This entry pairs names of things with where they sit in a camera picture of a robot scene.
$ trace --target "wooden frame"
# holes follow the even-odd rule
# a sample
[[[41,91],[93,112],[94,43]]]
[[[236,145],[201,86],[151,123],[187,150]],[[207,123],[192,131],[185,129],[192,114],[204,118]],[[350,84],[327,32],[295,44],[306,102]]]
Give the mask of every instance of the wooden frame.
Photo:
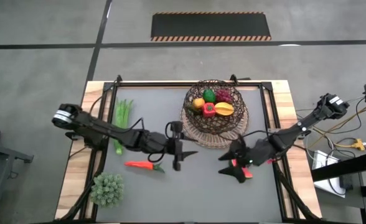
[[[170,83],[170,82],[196,82],[196,81],[129,81],[123,83]],[[262,81],[241,81],[240,82],[262,82]],[[288,128],[297,122],[296,113],[294,109],[293,100],[291,97],[291,92],[289,90],[288,81],[286,80],[273,80],[265,81],[271,82],[273,85],[273,94],[276,102],[277,112],[279,116],[279,122],[281,128]],[[103,81],[88,82],[85,90],[85,94],[82,101],[82,108],[85,111],[89,111],[93,102],[101,96],[103,93]],[[256,87],[250,86],[239,86],[239,90],[253,90]],[[108,107],[110,105],[110,97],[107,98],[104,109],[104,120],[107,119]],[[271,127],[275,127],[275,121],[273,119],[273,112],[271,110],[270,98],[266,97],[266,105],[268,107],[268,113],[270,118]],[[98,116],[100,104],[96,104],[92,111],[93,116]],[[302,145],[301,141],[296,142],[296,144]],[[72,144],[70,153],[74,153],[83,147],[83,141],[75,141]],[[288,153],[288,163],[291,172],[291,177],[293,180],[293,186],[298,195],[302,198],[304,203],[310,208],[310,210],[317,216],[321,217],[321,211],[319,208],[319,203],[314,189],[311,171],[307,163],[306,153],[302,149],[296,147],[291,148]],[[88,163],[90,158],[90,149],[86,149],[79,154],[71,158],[67,164],[64,182],[62,190],[60,193],[59,203],[57,205],[57,210],[55,218],[61,218],[64,216],[71,206],[75,203],[76,199],[82,193],[85,179],[87,176]],[[284,190],[284,202],[286,204],[288,217],[292,217],[292,210],[290,205],[289,196]],[[87,218],[90,217],[92,210],[92,203],[88,203],[87,207]]]

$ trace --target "green beans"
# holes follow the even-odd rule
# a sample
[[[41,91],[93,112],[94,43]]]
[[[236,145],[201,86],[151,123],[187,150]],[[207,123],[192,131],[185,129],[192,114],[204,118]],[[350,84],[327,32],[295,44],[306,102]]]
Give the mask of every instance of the green beans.
[[[133,100],[131,100],[128,104],[126,104],[126,100],[119,101],[116,104],[115,116],[114,116],[114,125],[120,128],[127,128],[129,121],[129,113],[132,107]],[[113,140],[115,153],[118,155],[122,155],[123,147],[118,140]]]

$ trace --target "white power strip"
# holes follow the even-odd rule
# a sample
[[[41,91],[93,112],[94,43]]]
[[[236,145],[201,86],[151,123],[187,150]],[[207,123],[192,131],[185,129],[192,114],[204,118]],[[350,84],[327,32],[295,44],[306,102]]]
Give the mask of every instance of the white power strip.
[[[326,166],[327,156],[328,156],[328,154],[326,154],[326,153],[324,153],[320,150],[315,151],[314,156],[313,156],[314,160],[313,160],[312,169],[317,169],[317,168]],[[327,161],[327,165],[337,163],[338,161],[339,160],[337,158],[335,158],[333,156],[329,156],[328,161]],[[334,195],[338,195],[340,197],[345,198],[346,190],[340,187],[339,177],[330,179],[330,182],[331,182],[331,185],[334,188],[334,190],[336,192],[340,193],[340,194],[337,194],[337,193],[334,192],[334,190],[331,188],[330,184],[328,183],[328,180],[317,181],[317,182],[314,183],[314,186],[319,188],[319,189],[330,192]]]

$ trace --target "green vegetable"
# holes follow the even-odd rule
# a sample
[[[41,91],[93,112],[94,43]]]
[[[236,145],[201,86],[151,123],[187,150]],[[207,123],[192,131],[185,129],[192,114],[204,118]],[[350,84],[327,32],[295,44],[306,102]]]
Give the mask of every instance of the green vegetable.
[[[118,205],[123,199],[123,183],[120,175],[101,173],[94,178],[91,187],[90,200],[103,208]]]
[[[193,114],[195,114],[195,115],[202,114],[202,110],[201,109],[197,109],[197,108],[193,107],[193,105],[191,105],[189,103],[186,103],[184,105],[184,107],[187,108],[188,110],[190,110],[191,112],[193,112]]]
[[[115,123],[114,125],[120,128],[127,128],[128,127],[128,121],[129,121],[129,113],[130,108],[132,106],[133,100],[131,100],[128,104],[126,104],[126,100],[120,101],[116,104],[115,109]],[[118,140],[114,139],[114,147],[115,147],[115,153],[118,155],[122,155],[123,146],[118,142]]]
[[[202,93],[202,98],[205,100],[205,102],[207,103],[214,103],[216,101],[216,95],[214,94],[214,92],[210,89],[208,90],[204,90],[204,92]]]

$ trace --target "gray table surface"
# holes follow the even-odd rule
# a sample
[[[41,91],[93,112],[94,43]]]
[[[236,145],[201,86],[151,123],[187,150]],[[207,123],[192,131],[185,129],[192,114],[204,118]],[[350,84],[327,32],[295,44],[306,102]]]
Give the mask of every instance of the gray table surface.
[[[180,120],[187,89],[118,89],[118,99],[133,99],[130,124],[144,118],[145,128],[163,133],[165,124]],[[241,91],[250,114],[248,132],[265,129],[259,90]],[[246,138],[253,146],[262,133]],[[124,150],[115,154],[112,143],[104,172],[124,178],[124,199],[118,207],[99,208],[98,222],[280,222],[281,215],[272,166],[251,167],[253,178],[239,184],[234,177],[218,174],[227,161],[218,161],[226,150],[207,149],[184,142],[184,151],[198,151],[172,170],[172,156],[165,155],[165,174],[123,165],[144,161],[146,154]]]

